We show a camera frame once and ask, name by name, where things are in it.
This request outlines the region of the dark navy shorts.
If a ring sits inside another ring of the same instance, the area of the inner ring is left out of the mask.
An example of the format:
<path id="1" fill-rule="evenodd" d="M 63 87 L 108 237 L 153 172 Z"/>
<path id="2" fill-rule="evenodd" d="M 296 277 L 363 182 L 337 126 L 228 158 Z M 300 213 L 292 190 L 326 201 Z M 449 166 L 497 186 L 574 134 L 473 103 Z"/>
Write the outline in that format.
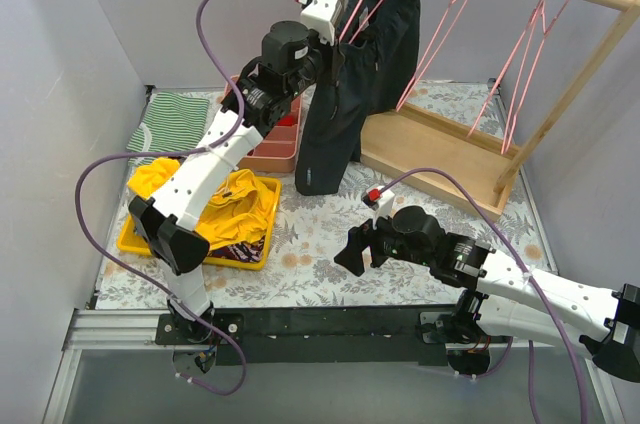
<path id="1" fill-rule="evenodd" d="M 348 0 L 338 37 L 358 0 Z M 417 65 L 421 0 L 365 0 L 344 40 L 339 86 L 319 79 L 295 168 L 304 196 L 337 193 L 347 165 L 359 161 L 366 119 L 396 107 Z"/>

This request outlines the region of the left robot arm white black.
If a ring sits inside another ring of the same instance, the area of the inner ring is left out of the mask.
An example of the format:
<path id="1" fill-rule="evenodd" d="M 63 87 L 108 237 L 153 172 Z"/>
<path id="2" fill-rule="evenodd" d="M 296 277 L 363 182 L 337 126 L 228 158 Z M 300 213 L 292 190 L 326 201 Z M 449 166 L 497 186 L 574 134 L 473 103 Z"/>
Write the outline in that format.
<path id="1" fill-rule="evenodd" d="M 150 197 L 129 205 L 136 229 L 162 263 L 170 312 L 190 343 L 205 342 L 213 330 L 202 269 L 210 244 L 195 230 L 201 214 L 240 161 L 290 113 L 293 100 L 330 70 L 334 46 L 331 23 L 273 24 L 260 55 L 224 97 L 201 141 L 204 152 L 186 158 Z"/>

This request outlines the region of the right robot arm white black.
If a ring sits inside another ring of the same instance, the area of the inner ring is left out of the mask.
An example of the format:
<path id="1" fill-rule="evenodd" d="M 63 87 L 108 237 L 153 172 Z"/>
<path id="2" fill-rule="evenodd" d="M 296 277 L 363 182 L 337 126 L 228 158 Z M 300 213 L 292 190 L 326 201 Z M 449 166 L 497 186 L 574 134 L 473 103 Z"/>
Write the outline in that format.
<path id="1" fill-rule="evenodd" d="M 569 346 L 614 377 L 639 380 L 636 286 L 612 290 L 539 269 L 524 270 L 510 254 L 443 230 L 418 206 L 351 228 L 334 261 L 360 276 L 365 253 L 374 268 L 389 259 L 405 261 L 460 289 L 454 310 L 427 327 L 440 341 L 471 344 L 504 336 Z"/>

